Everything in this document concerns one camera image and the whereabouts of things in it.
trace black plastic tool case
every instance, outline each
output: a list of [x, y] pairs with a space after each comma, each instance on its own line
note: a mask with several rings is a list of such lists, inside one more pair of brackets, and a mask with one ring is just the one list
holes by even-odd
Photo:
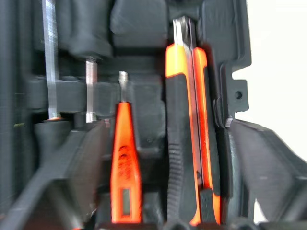
[[[69, 0], [57, 2], [58, 105], [74, 128], [84, 125], [85, 61], [67, 51], [72, 15]], [[222, 222], [253, 217], [254, 198], [242, 182], [227, 118], [248, 109], [247, 83], [232, 72], [251, 64], [246, 0], [117, 0], [110, 12], [113, 57], [98, 62], [95, 111], [111, 125], [103, 156], [96, 222], [110, 221], [109, 180], [117, 103], [118, 71], [129, 73], [136, 145], [144, 192], [144, 222], [166, 219], [168, 155], [165, 118], [165, 49], [172, 20], [186, 15], [197, 27], [208, 58], [211, 106], [220, 162]], [[39, 165], [34, 124], [47, 119], [47, 85], [40, 0], [0, 2], [0, 217], [4, 218]]]

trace tool case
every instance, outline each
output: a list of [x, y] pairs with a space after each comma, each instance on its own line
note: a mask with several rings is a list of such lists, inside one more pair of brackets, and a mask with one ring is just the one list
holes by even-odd
[[[108, 57], [98, 61], [94, 88], [94, 111], [100, 120], [97, 126], [85, 125], [85, 60], [70, 52], [73, 33], [78, 29], [71, 2], [56, 1], [57, 104], [72, 130], [63, 131], [62, 136], [54, 135], [48, 126], [39, 127], [48, 110], [42, 2], [0, 3], [0, 221], [11, 221], [12, 230], [67, 229], [67, 222], [76, 216], [87, 220], [87, 229], [111, 223], [111, 159], [120, 102], [118, 72], [123, 70], [130, 78], [127, 97], [142, 175], [142, 224], [156, 228], [165, 223], [169, 170], [165, 49], [173, 40], [173, 19], [183, 15], [194, 21], [197, 44], [208, 59], [212, 114], [208, 119], [210, 135], [216, 138], [213, 152], [219, 172], [213, 176], [220, 181], [221, 223], [237, 217], [253, 219], [255, 198], [243, 182], [233, 137], [225, 127], [235, 112], [248, 110], [247, 82], [232, 79], [234, 71], [251, 64], [246, 1], [113, 1], [107, 10], [108, 20], [101, 22], [110, 47], [103, 43], [76, 47], [110, 50]], [[42, 149], [42, 133], [57, 142], [58, 148]], [[54, 155], [46, 164], [42, 164], [44, 151]], [[92, 193], [98, 204], [93, 215], [88, 204], [94, 200], [83, 198], [92, 197]], [[209, 218], [206, 207], [210, 201], [206, 194], [200, 197], [202, 218]], [[10, 218], [10, 210], [18, 209], [23, 214]]]

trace orange handle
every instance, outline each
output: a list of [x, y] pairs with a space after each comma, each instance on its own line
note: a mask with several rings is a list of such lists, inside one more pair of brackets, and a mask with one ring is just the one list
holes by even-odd
[[[196, 96], [198, 102], [199, 113], [199, 127], [200, 127], [200, 139], [201, 139], [201, 153], [202, 153], [202, 169], [204, 178], [204, 188], [213, 189], [213, 175], [210, 156], [209, 145], [209, 128], [207, 118], [207, 101], [206, 101], [206, 89], [205, 89], [205, 76], [204, 69], [207, 67], [206, 53], [201, 48], [193, 49], [193, 63], [195, 71], [195, 84], [197, 87]], [[220, 224], [220, 196], [213, 193], [213, 210], [216, 223]]]
[[130, 104], [120, 102], [111, 170], [112, 222], [140, 223], [142, 220], [141, 200], [141, 173], [135, 147]]
[[[167, 107], [167, 132], [168, 132], [168, 144], [169, 153], [177, 152], [177, 157], [181, 156], [183, 161], [183, 171], [176, 172], [175, 174], [183, 174], [181, 178], [182, 192], [177, 191], [179, 194], [180, 205], [179, 217], [181, 219], [189, 219], [191, 225], [196, 226], [201, 222], [200, 205], [199, 205], [199, 191], [197, 184], [197, 172], [196, 172], [196, 150], [195, 150], [195, 130], [193, 130], [193, 110], [192, 110], [192, 95], [190, 87], [192, 82], [189, 79], [188, 59], [184, 46], [172, 44], [166, 49], [166, 107]], [[190, 134], [184, 134], [186, 132], [186, 126], [188, 124], [190, 128]], [[179, 168], [175, 165], [170, 165], [170, 171], [175, 168], [177, 171]], [[195, 204], [193, 213], [189, 213], [188, 210]]]

